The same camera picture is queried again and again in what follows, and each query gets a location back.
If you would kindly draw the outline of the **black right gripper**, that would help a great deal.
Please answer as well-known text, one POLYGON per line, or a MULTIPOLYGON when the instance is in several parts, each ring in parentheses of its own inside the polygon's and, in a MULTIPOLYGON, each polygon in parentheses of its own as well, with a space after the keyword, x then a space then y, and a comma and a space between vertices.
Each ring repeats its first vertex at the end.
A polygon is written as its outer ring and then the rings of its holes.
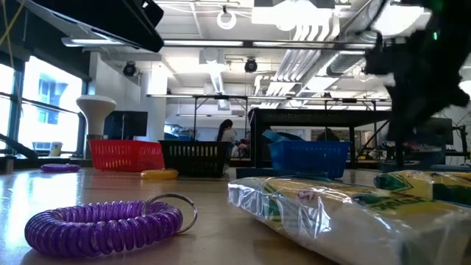
POLYGON ((386 90, 392 113, 386 138, 404 147, 420 164, 433 162, 434 134, 423 129, 430 117, 450 105, 465 107, 471 96, 459 87, 460 68, 471 54, 471 40, 465 34, 436 36, 416 31, 403 43, 383 43, 365 53, 364 72, 392 74, 386 90))

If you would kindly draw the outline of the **black overhead beam with lights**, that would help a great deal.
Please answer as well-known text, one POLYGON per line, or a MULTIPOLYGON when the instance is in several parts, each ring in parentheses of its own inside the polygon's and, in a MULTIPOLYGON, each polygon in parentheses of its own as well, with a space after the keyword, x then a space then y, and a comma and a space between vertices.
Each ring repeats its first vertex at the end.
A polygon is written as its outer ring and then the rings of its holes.
POLYGON ((237 49, 316 49, 339 51, 365 51, 375 47, 372 43, 338 41, 293 41, 293 40, 203 40, 168 39, 165 46, 172 48, 237 48, 237 49))

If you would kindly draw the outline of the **black plastic basket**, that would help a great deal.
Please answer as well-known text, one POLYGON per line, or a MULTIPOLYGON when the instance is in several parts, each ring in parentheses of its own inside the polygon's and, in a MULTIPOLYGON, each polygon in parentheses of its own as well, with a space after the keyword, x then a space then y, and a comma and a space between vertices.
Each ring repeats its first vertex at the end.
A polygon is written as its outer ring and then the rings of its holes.
POLYGON ((166 168, 188 177, 220 178, 229 168, 233 145, 221 141, 161 141, 166 168))

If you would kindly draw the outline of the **yellow crayon pack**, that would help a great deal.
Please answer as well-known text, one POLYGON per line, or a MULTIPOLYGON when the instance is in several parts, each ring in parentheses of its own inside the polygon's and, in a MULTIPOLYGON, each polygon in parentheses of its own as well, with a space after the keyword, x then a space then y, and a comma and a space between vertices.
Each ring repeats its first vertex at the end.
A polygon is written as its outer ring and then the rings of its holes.
POLYGON ((341 265, 471 265, 471 209, 364 185, 246 177, 228 202, 341 265))
POLYGON ((471 181, 453 172, 403 170, 379 174, 376 188, 471 207, 471 181))

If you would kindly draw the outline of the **red plastic basket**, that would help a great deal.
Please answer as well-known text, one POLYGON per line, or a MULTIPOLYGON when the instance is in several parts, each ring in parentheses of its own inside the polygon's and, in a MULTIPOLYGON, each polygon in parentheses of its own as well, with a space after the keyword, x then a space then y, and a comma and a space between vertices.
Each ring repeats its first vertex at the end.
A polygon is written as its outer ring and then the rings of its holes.
POLYGON ((102 171, 142 172, 164 169, 162 146, 158 142, 90 140, 93 167, 102 171))

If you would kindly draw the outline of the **person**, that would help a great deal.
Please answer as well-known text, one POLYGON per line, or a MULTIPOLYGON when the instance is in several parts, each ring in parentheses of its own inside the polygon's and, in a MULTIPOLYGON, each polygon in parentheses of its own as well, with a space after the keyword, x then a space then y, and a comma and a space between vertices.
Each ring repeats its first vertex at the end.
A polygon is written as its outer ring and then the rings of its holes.
POLYGON ((236 143, 236 132, 233 129, 233 121, 231 119, 225 119, 219 125, 216 141, 236 143))
POLYGON ((340 139, 330 128, 326 128, 316 137, 316 141, 340 141, 340 139))

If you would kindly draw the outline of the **purple coil wrist keychain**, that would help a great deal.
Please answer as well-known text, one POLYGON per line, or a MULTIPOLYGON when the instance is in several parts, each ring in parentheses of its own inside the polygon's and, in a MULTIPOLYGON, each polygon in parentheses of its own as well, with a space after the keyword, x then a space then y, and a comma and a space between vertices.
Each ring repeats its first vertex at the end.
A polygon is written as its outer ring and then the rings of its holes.
POLYGON ((45 173, 67 173, 67 172, 78 172, 81 169, 79 165, 75 164, 56 164, 49 163, 44 164, 40 167, 40 170, 45 173))
POLYGON ((92 258, 184 233, 197 218, 192 200, 163 194, 146 201, 96 202, 43 211, 29 219, 24 237, 44 255, 92 258))

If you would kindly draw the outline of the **blue plastic basket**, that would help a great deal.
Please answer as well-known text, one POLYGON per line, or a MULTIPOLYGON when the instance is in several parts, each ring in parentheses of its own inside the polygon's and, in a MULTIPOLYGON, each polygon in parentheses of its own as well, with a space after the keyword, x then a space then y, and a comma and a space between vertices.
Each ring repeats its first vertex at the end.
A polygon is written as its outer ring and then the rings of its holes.
POLYGON ((280 141, 269 145, 272 168, 294 172, 326 172, 343 176, 350 151, 345 141, 280 141))

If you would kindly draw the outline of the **white mushroom lamp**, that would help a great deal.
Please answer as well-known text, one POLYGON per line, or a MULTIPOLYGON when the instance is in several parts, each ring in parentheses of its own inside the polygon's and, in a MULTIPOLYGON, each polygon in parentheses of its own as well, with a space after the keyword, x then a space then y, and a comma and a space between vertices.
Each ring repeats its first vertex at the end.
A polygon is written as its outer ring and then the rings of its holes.
POLYGON ((76 100, 86 120, 84 158, 91 159, 90 140, 102 140, 105 119, 116 109, 116 102, 106 96, 82 95, 76 100))

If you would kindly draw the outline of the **black computer monitor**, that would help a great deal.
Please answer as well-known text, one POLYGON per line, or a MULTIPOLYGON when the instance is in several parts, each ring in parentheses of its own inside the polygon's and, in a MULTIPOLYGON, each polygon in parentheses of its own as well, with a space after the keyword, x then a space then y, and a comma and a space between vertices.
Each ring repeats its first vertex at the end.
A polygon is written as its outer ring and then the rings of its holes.
POLYGON ((112 140, 133 140, 147 134, 148 113, 115 110, 105 119, 104 135, 112 140))
POLYGON ((445 144, 453 144, 453 123, 451 119, 429 118, 416 126, 418 133, 427 133, 439 137, 445 144))

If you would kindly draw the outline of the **black background rig frame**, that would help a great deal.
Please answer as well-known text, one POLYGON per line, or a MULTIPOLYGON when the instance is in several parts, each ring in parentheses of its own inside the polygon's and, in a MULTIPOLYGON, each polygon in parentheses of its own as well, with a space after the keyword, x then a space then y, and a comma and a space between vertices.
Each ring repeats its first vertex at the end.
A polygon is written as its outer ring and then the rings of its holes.
POLYGON ((160 95, 160 94, 147 94, 146 97, 148 98, 164 98, 164 99, 193 99, 194 100, 194 113, 190 115, 190 117, 194 118, 194 134, 193 134, 193 140, 196 140, 196 118, 198 116, 201 117, 224 117, 224 115, 216 115, 216 114, 198 114, 197 111, 198 109, 206 103, 209 99, 214 99, 216 101, 218 100, 225 100, 225 101, 230 101, 234 100, 242 106, 242 109, 244 110, 244 115, 242 116, 235 116, 235 115, 226 115, 227 118, 233 117, 233 118, 245 118, 245 132, 247 132, 247 117, 249 113, 249 97, 248 96, 240 96, 240 95, 227 95, 227 94, 195 94, 195 95, 190 95, 190 94, 165 94, 165 95, 160 95))

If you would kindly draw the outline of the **black perforated metal shelf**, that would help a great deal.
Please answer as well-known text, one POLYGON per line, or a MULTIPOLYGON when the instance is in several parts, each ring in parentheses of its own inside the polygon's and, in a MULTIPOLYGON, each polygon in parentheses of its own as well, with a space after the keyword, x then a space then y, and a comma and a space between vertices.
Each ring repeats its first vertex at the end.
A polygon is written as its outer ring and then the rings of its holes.
POLYGON ((251 165, 263 168, 269 165, 264 159, 267 145, 263 132, 272 127, 343 127, 349 130, 350 154, 355 154, 355 128, 385 121, 388 110, 289 110, 260 109, 250 111, 251 165))

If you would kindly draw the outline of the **silver ventilation duct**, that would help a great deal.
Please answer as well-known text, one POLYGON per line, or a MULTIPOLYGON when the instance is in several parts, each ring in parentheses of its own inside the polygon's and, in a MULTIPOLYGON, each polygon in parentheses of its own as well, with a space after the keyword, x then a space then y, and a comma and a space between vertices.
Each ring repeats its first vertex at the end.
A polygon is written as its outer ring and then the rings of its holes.
MULTIPOLYGON (((373 21, 378 18, 388 0, 367 0, 357 14, 341 27, 336 40, 375 44, 378 30, 373 29, 373 21)), ((337 51, 327 67, 328 76, 346 74, 364 56, 349 51, 337 51)))

